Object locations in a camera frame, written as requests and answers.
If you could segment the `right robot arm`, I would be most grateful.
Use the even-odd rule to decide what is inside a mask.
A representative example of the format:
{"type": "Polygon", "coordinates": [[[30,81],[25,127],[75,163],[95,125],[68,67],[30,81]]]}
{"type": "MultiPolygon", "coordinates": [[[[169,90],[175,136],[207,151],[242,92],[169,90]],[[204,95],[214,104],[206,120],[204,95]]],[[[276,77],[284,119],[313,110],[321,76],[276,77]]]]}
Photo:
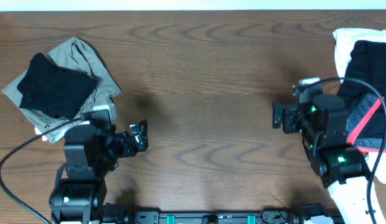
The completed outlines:
{"type": "Polygon", "coordinates": [[[314,173],[336,204],[334,223],[385,223],[364,155],[347,141],[347,111],[335,95],[316,95],[305,103],[273,103],[273,128],[300,133],[314,173]]]}

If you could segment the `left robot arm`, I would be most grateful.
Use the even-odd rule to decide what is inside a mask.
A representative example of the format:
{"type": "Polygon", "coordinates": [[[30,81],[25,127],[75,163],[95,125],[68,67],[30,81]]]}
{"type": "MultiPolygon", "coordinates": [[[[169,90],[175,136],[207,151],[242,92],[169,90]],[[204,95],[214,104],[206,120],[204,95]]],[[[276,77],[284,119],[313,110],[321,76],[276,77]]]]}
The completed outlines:
{"type": "Polygon", "coordinates": [[[116,133],[109,121],[90,121],[65,133],[64,171],[49,198],[54,223],[133,223],[134,215],[122,205],[105,203],[105,176],[118,159],[134,157],[148,148],[148,122],[116,133]]]}

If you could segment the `black leggings red waistband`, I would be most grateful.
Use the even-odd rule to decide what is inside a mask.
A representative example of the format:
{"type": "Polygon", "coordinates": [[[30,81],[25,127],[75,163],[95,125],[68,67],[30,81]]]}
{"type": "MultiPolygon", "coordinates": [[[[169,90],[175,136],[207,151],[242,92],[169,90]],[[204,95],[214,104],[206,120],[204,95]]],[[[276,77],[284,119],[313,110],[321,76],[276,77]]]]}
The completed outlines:
{"type": "MultiPolygon", "coordinates": [[[[386,43],[357,41],[345,77],[373,86],[386,105],[386,43]]],[[[362,152],[378,152],[385,132],[385,115],[377,95],[360,83],[344,80],[337,96],[344,100],[349,115],[347,142],[362,152]]]]}

